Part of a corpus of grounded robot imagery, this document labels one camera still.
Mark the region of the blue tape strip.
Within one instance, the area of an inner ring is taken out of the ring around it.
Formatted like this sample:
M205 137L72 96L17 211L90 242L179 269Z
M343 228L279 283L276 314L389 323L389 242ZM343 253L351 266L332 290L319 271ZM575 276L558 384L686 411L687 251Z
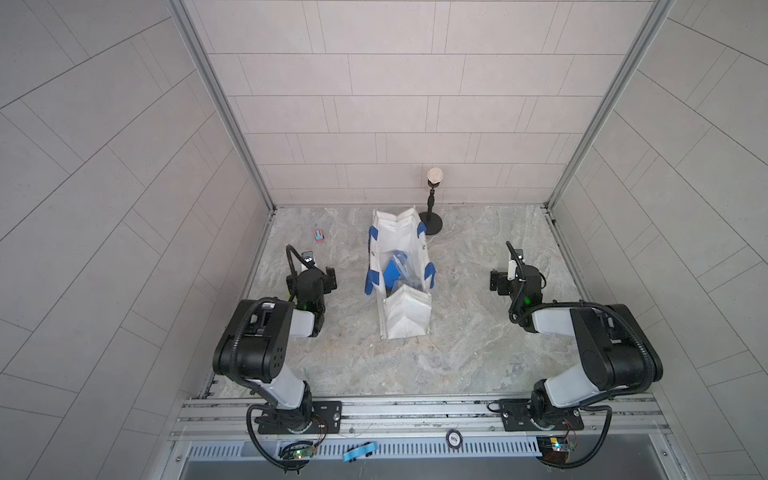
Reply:
M372 456L378 450L378 444L376 442L366 442L365 444L351 448L346 451L342 459L345 463L351 463L357 461L359 458L367 458Z

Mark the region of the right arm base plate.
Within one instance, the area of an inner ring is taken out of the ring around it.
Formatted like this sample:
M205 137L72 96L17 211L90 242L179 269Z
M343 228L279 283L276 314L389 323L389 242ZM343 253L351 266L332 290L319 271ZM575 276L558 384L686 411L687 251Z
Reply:
M580 411L536 403L526 399L501 399L496 402L506 432L565 431L584 429Z

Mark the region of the green circuit board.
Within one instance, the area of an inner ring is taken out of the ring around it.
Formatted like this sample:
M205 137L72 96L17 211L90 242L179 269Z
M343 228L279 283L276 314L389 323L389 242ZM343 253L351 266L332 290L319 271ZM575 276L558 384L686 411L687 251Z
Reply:
M566 436L538 436L536 441L541 453L539 460L556 465L566 464L577 448L577 443Z
M285 462L308 461L317 452L317 445L311 441L288 444L279 451L279 459Z

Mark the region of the aluminium rail frame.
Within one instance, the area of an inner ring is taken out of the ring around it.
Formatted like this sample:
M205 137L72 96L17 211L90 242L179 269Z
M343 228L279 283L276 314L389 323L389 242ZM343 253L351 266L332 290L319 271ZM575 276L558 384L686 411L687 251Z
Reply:
M279 459L282 447L311 441L317 445L312 460L343 461L343 454L376 442L378 450L367 459L454 459L454 458L539 458L538 436L566 436L577 443L570 459L585 455L602 432L627 435L632 439L658 442L668 433L668 423L651 394L622 397L609 402L610 411L580 410L581 431L506 432L498 413L499 395L470 396L389 396L337 397L318 401L343 404L337 434L261 435L246 410L257 405L255 398L212 398L189 400L180 410L170 440L177 459L250 460L260 459L261 448ZM450 429L463 436L460 450L451 450L445 440Z

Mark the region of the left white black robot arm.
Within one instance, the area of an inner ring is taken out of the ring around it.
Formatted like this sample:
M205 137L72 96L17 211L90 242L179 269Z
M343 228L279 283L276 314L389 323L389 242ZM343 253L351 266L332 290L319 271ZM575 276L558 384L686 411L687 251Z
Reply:
M335 270L312 268L288 277L297 303L277 297L239 302L213 354L215 374L266 400L262 433L302 433L312 424L313 399L307 382L285 365L291 338L319 335L325 296L337 288Z

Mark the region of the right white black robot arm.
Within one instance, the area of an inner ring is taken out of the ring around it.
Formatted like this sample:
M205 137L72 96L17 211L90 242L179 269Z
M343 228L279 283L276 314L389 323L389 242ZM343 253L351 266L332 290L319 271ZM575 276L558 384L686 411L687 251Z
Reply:
M642 393L661 380L661 359L626 305L545 303L544 286L543 274L520 261L512 272L490 272L489 289L511 300L513 324L532 334L569 337L578 350L578 362L536 382L524 405L501 401L503 416L540 430L566 426L585 407Z

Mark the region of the round black white sticker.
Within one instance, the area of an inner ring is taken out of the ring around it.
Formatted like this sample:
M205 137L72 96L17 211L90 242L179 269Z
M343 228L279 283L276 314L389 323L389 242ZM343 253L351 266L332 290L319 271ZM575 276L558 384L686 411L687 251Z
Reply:
M463 436L457 429L450 429L445 436L446 443L451 450L460 450L463 445Z

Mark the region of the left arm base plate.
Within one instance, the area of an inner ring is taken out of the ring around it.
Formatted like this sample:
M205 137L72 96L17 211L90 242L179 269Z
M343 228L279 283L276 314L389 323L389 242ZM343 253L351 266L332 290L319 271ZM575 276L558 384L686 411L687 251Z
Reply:
M254 419L261 435L337 434L343 404L340 401L313 401L297 409L268 409Z

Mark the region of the white canvas bag blue handles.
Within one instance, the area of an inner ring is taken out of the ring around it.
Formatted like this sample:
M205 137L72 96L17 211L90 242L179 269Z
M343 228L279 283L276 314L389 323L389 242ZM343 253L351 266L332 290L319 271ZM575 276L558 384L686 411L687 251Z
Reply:
M419 213L413 208L397 215L375 210L367 250L365 293L376 297L381 337L429 334L436 267Z

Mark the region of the left green circuit board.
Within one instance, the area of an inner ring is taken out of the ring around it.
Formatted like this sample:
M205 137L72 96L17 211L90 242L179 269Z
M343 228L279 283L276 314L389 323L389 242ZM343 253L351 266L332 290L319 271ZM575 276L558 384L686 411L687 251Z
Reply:
M279 459L285 462L308 461L317 452L317 445L311 441L288 444L279 451Z

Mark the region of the right green circuit board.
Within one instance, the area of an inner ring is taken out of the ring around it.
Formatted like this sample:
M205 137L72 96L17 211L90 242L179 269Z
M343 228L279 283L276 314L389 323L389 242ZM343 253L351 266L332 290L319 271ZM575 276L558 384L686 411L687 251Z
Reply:
M538 436L536 441L541 453L539 460L556 465L566 464L577 448L577 443L566 436Z

